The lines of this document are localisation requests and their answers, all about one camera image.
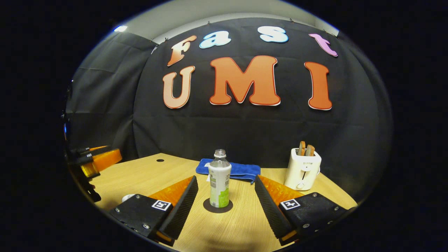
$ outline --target bottle cap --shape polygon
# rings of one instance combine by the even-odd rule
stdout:
[[[215,157],[217,158],[223,158],[226,157],[227,155],[225,154],[225,150],[223,149],[217,149],[215,150]]]

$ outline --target orange letter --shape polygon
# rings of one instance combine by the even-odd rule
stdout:
[[[227,86],[232,90],[238,103],[246,98],[250,86],[254,83],[254,93],[249,97],[254,105],[276,106],[280,97],[276,94],[274,81],[274,65],[277,59],[271,56],[256,56],[243,73],[236,62],[229,57],[212,60],[215,68],[215,94],[210,97],[213,105],[229,104],[232,98],[227,95]]]
[[[190,98],[190,83],[191,73],[194,71],[194,66],[188,66],[181,70],[182,75],[182,92],[177,98],[172,96],[173,80],[176,73],[172,72],[163,77],[164,81],[164,103],[170,109],[178,109],[184,106]]]
[[[184,58],[184,55],[181,53],[182,51],[186,52],[188,51],[188,49],[190,48],[190,41],[195,41],[196,40],[196,36],[193,35],[191,37],[188,37],[186,39],[184,39],[183,41],[173,45],[171,47],[172,49],[172,54],[171,54],[171,59],[168,62],[168,66],[171,66],[172,64],[180,61],[181,59]]]
[[[308,100],[308,105],[312,109],[330,110],[332,102],[328,98],[328,68],[315,62],[305,62],[305,67],[311,73],[313,84],[313,95]]]

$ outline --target blue towel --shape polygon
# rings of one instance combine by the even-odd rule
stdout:
[[[206,163],[212,162],[213,159],[203,158],[196,167],[196,172],[199,174],[208,175],[208,167],[205,166]],[[253,184],[255,177],[260,175],[261,168],[258,165],[242,165],[230,163],[232,165],[232,170],[230,171],[230,178],[249,180],[250,184]]]

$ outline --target plastic bottle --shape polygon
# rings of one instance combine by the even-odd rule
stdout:
[[[215,159],[210,162],[210,204],[216,208],[228,205],[228,184],[232,165],[225,159],[225,150],[215,150]]]

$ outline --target white wall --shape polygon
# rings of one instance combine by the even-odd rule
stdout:
[[[337,35],[324,20],[279,0],[173,0],[120,23],[131,32],[156,43],[210,23],[242,18],[269,17],[307,24]]]

